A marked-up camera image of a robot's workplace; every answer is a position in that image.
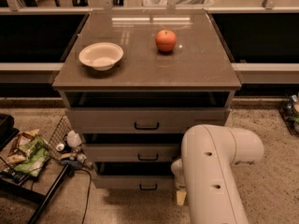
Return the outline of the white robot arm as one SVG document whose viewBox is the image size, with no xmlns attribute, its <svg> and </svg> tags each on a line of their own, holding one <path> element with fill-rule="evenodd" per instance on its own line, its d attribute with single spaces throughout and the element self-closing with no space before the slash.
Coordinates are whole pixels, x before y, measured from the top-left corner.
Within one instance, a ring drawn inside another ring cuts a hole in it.
<svg viewBox="0 0 299 224">
<path fill-rule="evenodd" d="M 177 202 L 187 202 L 191 224 L 249 224 L 232 169 L 263 158 L 261 138 L 242 128 L 196 125 L 183 136 L 171 165 Z"/>
</svg>

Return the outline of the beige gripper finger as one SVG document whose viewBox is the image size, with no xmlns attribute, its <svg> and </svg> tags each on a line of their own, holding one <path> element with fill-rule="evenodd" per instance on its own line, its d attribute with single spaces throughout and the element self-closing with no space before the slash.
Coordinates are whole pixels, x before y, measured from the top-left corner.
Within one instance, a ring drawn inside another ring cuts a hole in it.
<svg viewBox="0 0 299 224">
<path fill-rule="evenodd" d="M 187 193 L 185 190 L 178 190 L 177 191 L 177 205 L 182 206 L 185 202 Z"/>
</svg>

